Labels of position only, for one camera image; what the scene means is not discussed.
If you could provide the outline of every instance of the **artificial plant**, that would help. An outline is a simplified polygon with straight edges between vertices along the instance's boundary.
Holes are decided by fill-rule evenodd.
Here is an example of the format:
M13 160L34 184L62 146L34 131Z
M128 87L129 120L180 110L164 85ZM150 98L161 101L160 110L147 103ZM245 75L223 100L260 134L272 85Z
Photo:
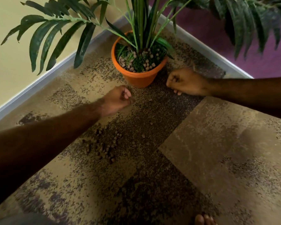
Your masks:
M169 55L168 50L171 46L167 41L159 37L165 26L173 21L176 28L176 15L182 8L196 8L210 10L215 17L225 21L225 30L230 37L232 44L235 45L235 58L244 47L244 56L251 46L254 35L257 34L259 41L259 51L262 53L270 30L273 30L276 39L276 48L281 39L281 0L166 0L165 4L160 7L160 0L154 0L151 11L149 11L149 0L131 0L133 12L131 13L128 0L125 0L128 14L122 14L131 24L133 33L125 35L121 30L112 25L107 19L109 27L105 28L102 22L105 18L107 5L112 5L121 11L114 0L97 0L90 6L87 0L49 0L44 6L33 2L26 1L22 3L35 8L45 14L28 15L22 18L20 24L13 28L5 37L4 44L8 37L18 32L17 40L19 41L23 33L32 25L42 23L34 32L29 46L32 71L36 69L36 61L40 45L45 39L40 59L40 72L42 72L49 48L55 35L67 24L73 24L60 38L56 47L51 54L46 70L50 70L55 64L56 59L60 56L63 49L71 39L72 35L82 26L85 26L81 35L74 67L81 65L86 49L90 43L96 26L103 27L106 30L122 37L126 45L117 50L124 51L127 47L131 52L141 55L144 51L153 48ZM96 18L94 11L101 7L100 16ZM157 22L163 11L169 7L170 12L165 22L157 29Z

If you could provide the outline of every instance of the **hairy arm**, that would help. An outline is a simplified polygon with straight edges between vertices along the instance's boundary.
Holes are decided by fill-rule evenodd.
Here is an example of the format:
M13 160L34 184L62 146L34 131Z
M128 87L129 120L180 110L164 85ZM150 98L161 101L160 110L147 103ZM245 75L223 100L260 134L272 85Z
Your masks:
M130 97L119 86L94 103L0 132L0 203L101 117L131 104Z
M208 79L184 68L170 74L167 86L178 94L213 96L281 118L281 78Z

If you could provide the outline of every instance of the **plastic flower pot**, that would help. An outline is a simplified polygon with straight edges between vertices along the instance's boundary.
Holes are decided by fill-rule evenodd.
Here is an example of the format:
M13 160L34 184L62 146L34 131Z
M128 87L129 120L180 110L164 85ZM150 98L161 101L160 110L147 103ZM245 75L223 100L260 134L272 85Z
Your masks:
M115 47L116 44L120 41L121 37L119 37L113 44L112 49L111 49L111 59L116 67L116 69L123 74L125 80L128 82L133 87L136 88L145 88L149 86L154 78L157 76L157 73L165 66L167 63L168 57L165 56L162 62L153 68L152 70L148 72L131 72L128 71L120 66L120 64L117 62L116 56L115 56Z

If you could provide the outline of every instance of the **hand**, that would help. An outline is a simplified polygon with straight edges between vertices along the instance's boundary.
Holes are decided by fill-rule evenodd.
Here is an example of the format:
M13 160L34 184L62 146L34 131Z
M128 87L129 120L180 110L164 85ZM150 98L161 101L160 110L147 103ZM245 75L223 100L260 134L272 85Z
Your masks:
M133 102L131 92L124 85L114 87L102 98L101 117L115 114Z
M174 89L178 95L186 93L189 95L208 95L208 79L196 73L192 69L177 69L170 73L167 86Z

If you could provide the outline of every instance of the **floor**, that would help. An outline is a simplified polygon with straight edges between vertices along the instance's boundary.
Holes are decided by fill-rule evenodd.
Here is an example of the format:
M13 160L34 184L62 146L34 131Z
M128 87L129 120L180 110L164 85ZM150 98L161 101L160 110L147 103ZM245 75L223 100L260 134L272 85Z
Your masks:
M208 77L224 72L169 32L164 37L175 60L146 89L132 88L133 106L101 120L24 183L0 205L0 218L36 212L61 224L192 224L205 212L218 224L281 224L281 120L174 94L165 86L173 68L194 62ZM10 113L0 130L56 116L124 84L110 59L115 39ZM97 149L85 154L95 140L112 144L116 131L123 134L116 162L99 160Z

